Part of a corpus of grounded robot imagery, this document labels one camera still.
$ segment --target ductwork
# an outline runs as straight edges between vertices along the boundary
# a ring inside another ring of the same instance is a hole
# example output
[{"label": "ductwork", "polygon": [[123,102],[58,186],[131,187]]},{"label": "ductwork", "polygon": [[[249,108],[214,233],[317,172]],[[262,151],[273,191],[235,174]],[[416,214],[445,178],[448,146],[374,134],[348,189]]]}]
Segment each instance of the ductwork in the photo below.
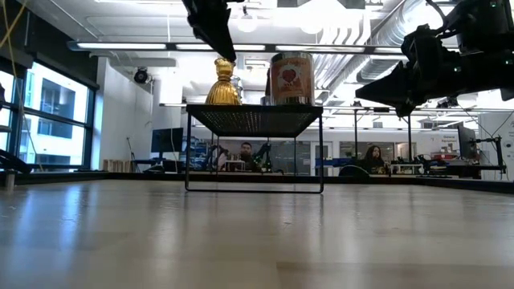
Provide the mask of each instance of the ductwork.
[{"label": "ductwork", "polygon": [[[412,23],[409,25],[406,16],[421,5],[425,5],[425,0],[405,0],[401,6],[394,11],[390,19],[385,25],[368,41],[366,45],[373,46],[400,46],[403,38],[412,32]],[[330,83],[328,89],[334,91],[339,85],[344,83],[356,71],[359,72],[357,77],[361,82],[373,81],[396,65],[398,60],[371,59],[368,55],[353,56],[345,69]]]}]

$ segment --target golden figurine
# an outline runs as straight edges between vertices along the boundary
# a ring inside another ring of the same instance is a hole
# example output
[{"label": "golden figurine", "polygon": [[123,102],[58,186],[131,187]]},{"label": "golden figurine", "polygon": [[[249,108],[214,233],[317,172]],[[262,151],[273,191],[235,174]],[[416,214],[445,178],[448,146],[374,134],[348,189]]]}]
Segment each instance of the golden figurine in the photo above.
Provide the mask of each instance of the golden figurine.
[{"label": "golden figurine", "polygon": [[216,64],[218,81],[210,89],[206,104],[241,105],[238,91],[230,82],[234,64],[224,58],[216,59],[214,64]]}]

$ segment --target shelf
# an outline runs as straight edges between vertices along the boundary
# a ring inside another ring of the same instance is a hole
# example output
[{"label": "shelf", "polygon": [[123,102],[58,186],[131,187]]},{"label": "shelf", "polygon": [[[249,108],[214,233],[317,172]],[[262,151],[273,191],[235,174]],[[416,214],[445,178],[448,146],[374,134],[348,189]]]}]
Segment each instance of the shelf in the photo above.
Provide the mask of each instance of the shelf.
[{"label": "shelf", "polygon": [[303,105],[189,104],[186,111],[217,136],[299,136],[323,114],[322,107]]}]

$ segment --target security camera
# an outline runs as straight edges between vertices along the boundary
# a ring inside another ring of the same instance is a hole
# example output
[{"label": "security camera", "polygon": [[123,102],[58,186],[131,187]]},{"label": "security camera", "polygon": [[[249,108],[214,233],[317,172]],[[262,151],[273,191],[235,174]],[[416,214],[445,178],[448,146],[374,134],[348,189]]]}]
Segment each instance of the security camera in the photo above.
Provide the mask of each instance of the security camera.
[{"label": "security camera", "polygon": [[147,84],[152,81],[152,76],[148,74],[147,67],[137,68],[137,72],[134,75],[134,81],[138,84]]}]

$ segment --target woman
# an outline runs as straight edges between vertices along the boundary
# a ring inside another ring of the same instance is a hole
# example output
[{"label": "woman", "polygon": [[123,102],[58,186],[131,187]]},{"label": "woman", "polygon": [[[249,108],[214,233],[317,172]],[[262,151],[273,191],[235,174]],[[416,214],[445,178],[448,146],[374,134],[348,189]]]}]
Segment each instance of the woman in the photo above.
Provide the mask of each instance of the woman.
[{"label": "woman", "polygon": [[381,157],[381,150],[376,145],[368,148],[368,152],[363,160],[362,167],[369,173],[380,173],[384,168],[384,161]]}]

